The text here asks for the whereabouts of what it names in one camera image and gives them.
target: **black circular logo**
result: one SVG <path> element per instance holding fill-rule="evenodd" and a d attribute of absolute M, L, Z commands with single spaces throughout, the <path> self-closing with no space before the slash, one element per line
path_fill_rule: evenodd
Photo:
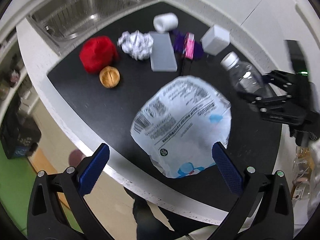
<path fill-rule="evenodd" d="M 167 156 L 168 155 L 168 151 L 166 149 L 161 149 L 160 150 L 160 155 L 161 156 Z"/>

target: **black countertop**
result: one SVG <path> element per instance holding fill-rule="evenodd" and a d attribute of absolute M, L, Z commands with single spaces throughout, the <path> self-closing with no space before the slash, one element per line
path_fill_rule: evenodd
<path fill-rule="evenodd" d="M 124 31 L 153 31 L 154 16 L 168 12 L 178 16 L 178 29 L 194 33 L 197 41 L 209 28 L 185 12 L 160 2 L 117 20 L 93 37 L 106 35 L 116 43 Z M 169 179 L 152 165 L 149 156 L 130 135 L 132 120 L 139 109 L 162 86 L 179 75 L 179 56 L 177 72 L 152 72 L 150 60 L 135 61 L 118 49 L 121 59 L 113 66 L 119 70 L 121 79 L 114 89 L 106 89 L 101 85 L 98 75 L 85 72 L 79 59 L 81 48 L 82 45 L 75 48 L 48 75 L 73 110 L 111 147 L 143 171 L 190 198 L 230 211 L 237 197 L 229 192 L 216 165 L 196 175 Z M 216 57 L 204 55 L 201 60 L 194 61 L 190 69 L 184 69 L 183 74 L 200 77 L 211 83 L 231 102 L 232 123 L 228 150 L 258 171 L 271 173 L 278 153 L 281 124 L 260 120 L 259 115 L 237 97 L 227 71 L 220 65 L 223 57 L 231 51 L 247 61 L 230 44 Z"/>

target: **beige floor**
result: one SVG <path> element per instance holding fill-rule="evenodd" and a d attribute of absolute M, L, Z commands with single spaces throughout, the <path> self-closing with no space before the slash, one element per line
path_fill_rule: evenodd
<path fill-rule="evenodd" d="M 75 145 L 62 132 L 40 100 L 33 111 L 33 117 L 42 133 L 39 148 L 51 165 L 58 172 L 63 172 L 68 167 L 68 156 L 76 149 Z M 121 184 L 102 173 L 91 194 L 85 196 L 85 200 L 116 240 L 136 239 L 137 225 L 132 215 L 133 200 Z M 166 217 L 157 206 L 152 203 L 149 203 L 149 206 L 155 217 L 170 228 Z"/>

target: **sink basin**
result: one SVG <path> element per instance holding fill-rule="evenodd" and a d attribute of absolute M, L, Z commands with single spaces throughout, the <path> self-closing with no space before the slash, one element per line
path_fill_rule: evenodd
<path fill-rule="evenodd" d="M 136 0 L 48 0 L 28 21 L 58 54 L 98 23 L 136 6 Z"/>

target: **white crumpled paper ball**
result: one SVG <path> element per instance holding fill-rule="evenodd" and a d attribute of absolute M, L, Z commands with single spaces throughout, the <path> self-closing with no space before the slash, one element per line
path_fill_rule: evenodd
<path fill-rule="evenodd" d="M 121 45 L 122 50 L 135 60 L 144 60 L 152 53 L 153 38 L 149 33 L 124 32 L 118 39 L 117 45 Z"/>

